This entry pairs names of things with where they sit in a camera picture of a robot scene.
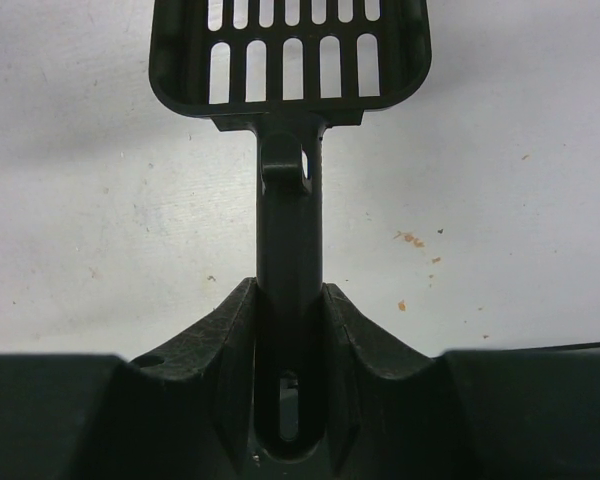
black plastic scoop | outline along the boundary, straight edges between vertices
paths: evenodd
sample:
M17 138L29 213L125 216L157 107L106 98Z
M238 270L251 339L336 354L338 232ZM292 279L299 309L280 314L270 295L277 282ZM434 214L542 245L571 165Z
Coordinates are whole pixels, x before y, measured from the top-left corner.
M293 460L323 437L327 411L322 135L359 125L364 110L399 103L422 84L431 62L426 2L224 0L212 7L156 1L149 75L171 110L258 137L254 427L270 454ZM301 50L300 78L285 74L289 45ZM324 58L327 45L335 57ZM250 96L255 47L266 51L264 88ZM219 48L224 53L212 57ZM217 58L224 75L215 71ZM286 94L292 83L293 96ZM281 420L289 417L280 410L289 394L297 395L297 421Z

oval hole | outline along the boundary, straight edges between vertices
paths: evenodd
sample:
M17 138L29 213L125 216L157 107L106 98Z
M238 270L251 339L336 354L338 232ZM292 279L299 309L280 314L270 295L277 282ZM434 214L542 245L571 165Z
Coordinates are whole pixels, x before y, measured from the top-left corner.
M290 27L300 23L300 0L287 0L285 4L285 20Z
M302 42L290 38L282 51L282 99L299 100L303 97Z
M364 0L364 13L367 20L375 22L380 18L380 0Z
M247 47L247 102L267 99L267 47L256 40Z
M164 363L164 358L160 355L147 353L132 360L131 363L140 368L157 367L158 365L162 365Z
M249 0L234 0L233 26L238 30L247 28L249 18Z
M280 438L292 442L298 437L298 376L285 372L280 376Z
M358 38L358 94L361 97L380 95L378 41L369 33Z
M307 154L302 151L302 173L304 174L304 178L309 180L311 178L311 171L309 170L309 158L307 158Z
M340 81L340 42L336 37L325 37L320 42L320 96L342 96Z
M353 0L338 0L338 18L343 23L353 20Z
M260 26L273 25L273 0L260 0Z
M327 21L327 0L311 0L311 19L316 25Z
M231 49L226 43L216 43L211 49L209 67L209 103L229 102L229 72Z
M222 4L223 0L209 0L207 26L212 32L216 32L222 28Z

white wall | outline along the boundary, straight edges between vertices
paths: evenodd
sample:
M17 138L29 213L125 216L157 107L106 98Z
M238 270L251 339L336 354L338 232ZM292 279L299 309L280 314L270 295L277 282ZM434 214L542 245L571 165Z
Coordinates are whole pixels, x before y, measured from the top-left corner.
M152 8L0 0L0 351L132 357L255 273L255 140L154 98ZM429 9L424 86L325 136L325 279L427 354L600 340L600 0Z

